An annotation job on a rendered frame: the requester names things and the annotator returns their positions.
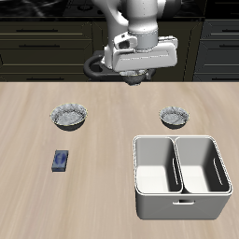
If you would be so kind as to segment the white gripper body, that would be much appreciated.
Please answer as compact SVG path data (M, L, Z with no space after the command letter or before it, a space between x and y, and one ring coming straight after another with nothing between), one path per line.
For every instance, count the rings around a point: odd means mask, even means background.
M175 66L177 45L177 39L169 35L160 36L158 45L148 52L113 48L113 70L123 72Z

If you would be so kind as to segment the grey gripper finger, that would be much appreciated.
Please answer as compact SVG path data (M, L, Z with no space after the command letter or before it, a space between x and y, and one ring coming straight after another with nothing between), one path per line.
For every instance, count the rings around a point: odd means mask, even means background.
M147 70L144 73L143 72L141 72L141 73L142 73L141 75L137 76L137 79L138 79L137 84L141 84L141 82L147 78L147 73L148 73Z
M130 85L130 86L133 86L136 84L136 76L133 76L133 75L127 75L124 77L124 81Z

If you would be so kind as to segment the small grey speckled bowl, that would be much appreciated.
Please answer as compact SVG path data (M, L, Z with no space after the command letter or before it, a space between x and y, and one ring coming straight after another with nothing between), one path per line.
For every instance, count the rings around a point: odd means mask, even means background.
M177 106L167 106L159 113L162 124L169 129L180 129L190 119L190 114L183 108Z

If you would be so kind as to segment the large grey speckled bowl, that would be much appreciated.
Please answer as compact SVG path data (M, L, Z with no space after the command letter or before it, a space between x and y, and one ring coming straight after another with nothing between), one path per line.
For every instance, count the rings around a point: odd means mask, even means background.
M61 130L74 131L80 128L88 116L88 110L80 104L66 103L56 106L50 113L50 120Z

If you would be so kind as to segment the dark kitchen cupboards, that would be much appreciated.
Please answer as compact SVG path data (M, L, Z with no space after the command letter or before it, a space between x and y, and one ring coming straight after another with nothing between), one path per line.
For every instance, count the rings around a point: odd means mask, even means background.
M199 21L161 21L159 34L179 40L178 63L157 69L154 82L192 81L200 34ZM0 21L0 81L88 81L83 64L101 54L108 40L104 19Z

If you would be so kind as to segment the small blue box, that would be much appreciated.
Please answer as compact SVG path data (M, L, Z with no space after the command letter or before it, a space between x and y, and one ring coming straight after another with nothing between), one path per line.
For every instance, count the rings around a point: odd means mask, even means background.
M67 159L68 159L67 150L56 150L51 166L51 171L64 172L66 169Z

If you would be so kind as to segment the black marble countertop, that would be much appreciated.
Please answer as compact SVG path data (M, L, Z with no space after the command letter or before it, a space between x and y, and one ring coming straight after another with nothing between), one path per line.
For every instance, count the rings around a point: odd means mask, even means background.
M103 18L92 0L0 0L0 18ZM239 0L181 0L174 18L238 19Z

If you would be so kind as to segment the white two-bin basket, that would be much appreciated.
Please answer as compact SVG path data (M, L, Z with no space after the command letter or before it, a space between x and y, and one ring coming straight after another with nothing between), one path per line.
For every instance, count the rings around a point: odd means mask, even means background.
M232 182L213 137L138 135L134 189L141 219L215 219Z

